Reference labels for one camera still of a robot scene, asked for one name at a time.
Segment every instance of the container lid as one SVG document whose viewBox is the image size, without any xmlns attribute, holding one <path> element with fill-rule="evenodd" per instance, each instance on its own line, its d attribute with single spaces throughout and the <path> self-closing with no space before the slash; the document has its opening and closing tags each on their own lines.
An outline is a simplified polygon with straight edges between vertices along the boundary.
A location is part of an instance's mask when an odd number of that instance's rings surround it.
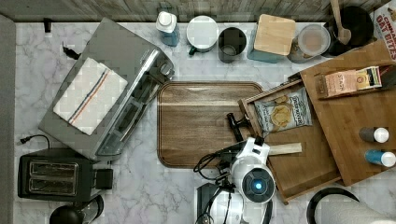
<svg viewBox="0 0 396 224">
<path fill-rule="evenodd" d="M 207 16 L 193 18 L 187 27 L 187 39 L 198 49 L 212 47 L 219 38 L 219 27 Z"/>
<path fill-rule="evenodd" d="M 396 156 L 391 152 L 385 152 L 381 157 L 381 162 L 386 167 L 391 167 L 396 163 Z"/>
<path fill-rule="evenodd" d="M 254 49 L 287 56 L 295 36 L 296 22 L 289 19 L 260 15 Z"/>
<path fill-rule="evenodd" d="M 155 26 L 159 31 L 172 33 L 175 30 L 176 23 L 177 23 L 177 18 L 174 14 L 162 11 L 158 15 Z"/>
<path fill-rule="evenodd" d="M 377 128 L 374 131 L 374 139 L 376 142 L 385 143 L 389 139 L 389 132 L 384 128 Z"/>
<path fill-rule="evenodd" d="M 330 46 L 330 42 L 331 38 L 329 32 L 321 25 L 307 25 L 298 34 L 298 45 L 300 50 L 312 57 L 326 51 Z"/>
</svg>

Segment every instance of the striped dish towel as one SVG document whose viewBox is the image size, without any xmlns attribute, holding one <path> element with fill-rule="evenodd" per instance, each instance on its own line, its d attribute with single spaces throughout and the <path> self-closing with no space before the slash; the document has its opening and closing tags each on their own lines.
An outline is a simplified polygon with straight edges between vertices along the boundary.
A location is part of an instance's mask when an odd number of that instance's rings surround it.
<svg viewBox="0 0 396 224">
<path fill-rule="evenodd" d="M 62 119 L 91 135 L 128 82 L 113 70 L 87 58 L 64 95 L 53 107 Z"/>
</svg>

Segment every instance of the gray wall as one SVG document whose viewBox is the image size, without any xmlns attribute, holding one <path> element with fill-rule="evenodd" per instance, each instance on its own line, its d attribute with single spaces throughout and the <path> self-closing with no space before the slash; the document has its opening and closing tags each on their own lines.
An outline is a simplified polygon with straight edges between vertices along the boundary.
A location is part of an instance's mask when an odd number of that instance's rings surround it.
<svg viewBox="0 0 396 224">
<path fill-rule="evenodd" d="M 389 0 L 344 0 L 345 6 L 370 11 Z M 263 14 L 297 21 L 326 21 L 330 0 L 1 0 L 0 14 L 14 21 L 155 21 L 158 9 L 170 7 L 178 21 L 208 15 L 216 21 L 257 21 Z"/>
</svg>

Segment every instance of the wooden tray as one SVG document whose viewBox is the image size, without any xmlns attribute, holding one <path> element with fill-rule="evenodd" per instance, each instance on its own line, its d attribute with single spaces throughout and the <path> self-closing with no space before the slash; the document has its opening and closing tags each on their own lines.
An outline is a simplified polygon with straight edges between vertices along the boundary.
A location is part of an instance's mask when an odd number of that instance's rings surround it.
<svg viewBox="0 0 396 224">
<path fill-rule="evenodd" d="M 193 168 L 206 154 L 236 143 L 228 113 L 242 118 L 238 100 L 257 95 L 255 82 L 170 82 L 158 95 L 158 158 L 168 167 Z M 241 128 L 246 139 L 247 128 Z"/>
<path fill-rule="evenodd" d="M 346 186 L 388 170 L 367 162 L 364 153 L 372 148 L 396 153 L 396 138 L 392 136 L 396 133 L 396 89 L 323 101 L 318 98 L 314 75 L 388 64 L 394 61 L 389 57 L 386 43 L 378 40 L 301 72 Z M 390 138 L 383 144 L 364 142 L 359 138 L 363 127 L 388 127 Z"/>
<path fill-rule="evenodd" d="M 299 79 L 257 96 L 240 100 L 241 110 L 247 114 L 252 124 L 251 132 L 262 136 L 262 128 L 253 104 L 255 101 L 271 101 L 292 91 L 297 91 L 303 86 L 303 82 Z M 301 142 L 303 146 L 302 153 L 270 156 L 268 158 L 268 165 L 274 174 L 284 204 L 288 204 L 291 199 L 308 191 L 341 179 L 317 114 L 312 105 L 310 108 L 313 126 L 270 133 L 265 137 L 265 142 L 270 146 L 297 142 Z"/>
</svg>

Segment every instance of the wooden handle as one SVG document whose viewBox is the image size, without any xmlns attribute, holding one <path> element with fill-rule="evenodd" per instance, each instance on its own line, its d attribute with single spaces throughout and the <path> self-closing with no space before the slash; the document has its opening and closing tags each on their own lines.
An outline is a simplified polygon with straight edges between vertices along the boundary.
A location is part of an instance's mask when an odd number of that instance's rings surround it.
<svg viewBox="0 0 396 224">
<path fill-rule="evenodd" d="M 338 30 L 343 29 L 343 24 L 341 23 L 341 13 L 340 13 L 340 5 L 338 4 L 338 0 L 330 0 L 332 4 L 332 13 L 334 14 L 335 23 L 337 23 Z"/>
<path fill-rule="evenodd" d="M 302 151 L 303 151 L 303 147 L 301 146 L 301 143 L 290 143 L 285 145 L 270 146 L 269 156 L 297 153 Z"/>
</svg>

